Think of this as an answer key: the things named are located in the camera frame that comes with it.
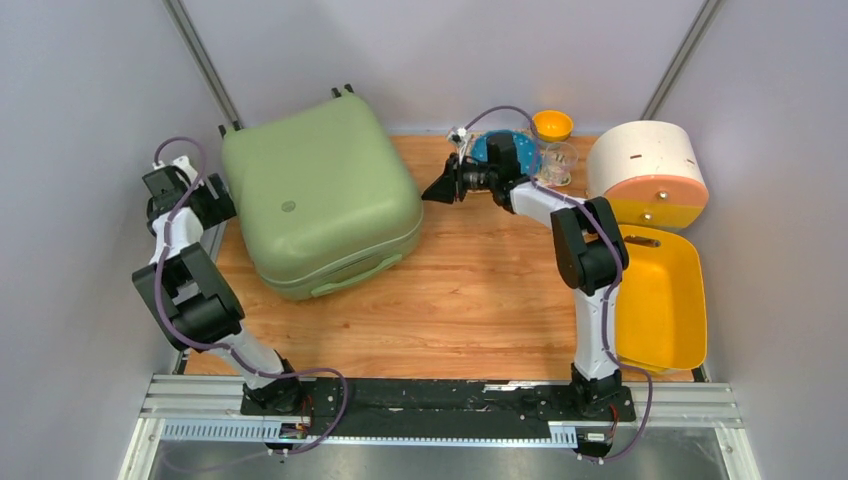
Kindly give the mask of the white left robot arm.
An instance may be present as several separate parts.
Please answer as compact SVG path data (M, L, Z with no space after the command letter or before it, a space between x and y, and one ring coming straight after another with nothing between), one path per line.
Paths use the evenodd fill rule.
M291 363L248 331L241 303L200 243L206 230L236 214L221 178L200 179L181 157L156 166L143 182L156 246L132 282L167 341L179 351L208 351L227 361L243 378L246 407L299 411L306 390Z

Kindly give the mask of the green hard-shell suitcase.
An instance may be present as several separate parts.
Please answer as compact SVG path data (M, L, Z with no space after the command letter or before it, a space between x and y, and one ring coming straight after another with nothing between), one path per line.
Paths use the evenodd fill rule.
M221 160L248 255L289 300L353 287L418 246L418 186L351 86L286 118L224 133Z

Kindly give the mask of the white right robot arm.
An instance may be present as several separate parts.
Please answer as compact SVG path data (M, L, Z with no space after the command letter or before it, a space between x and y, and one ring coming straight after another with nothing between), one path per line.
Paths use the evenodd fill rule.
M616 299L629 257L610 203L578 199L543 186L522 170L513 136L496 132L480 162L452 153L442 174L421 197L461 202L470 191L488 191L496 205L548 227L559 275L574 296L577 347L568 399L574 412L593 419L634 417L614 348Z

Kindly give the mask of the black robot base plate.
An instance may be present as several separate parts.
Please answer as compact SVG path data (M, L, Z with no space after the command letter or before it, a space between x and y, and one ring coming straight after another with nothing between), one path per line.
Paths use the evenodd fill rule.
M333 438L529 440L549 436L552 421L632 422L628 388L589 406L569 384L512 387L484 381L304 378L289 414L315 420L314 434L340 420Z

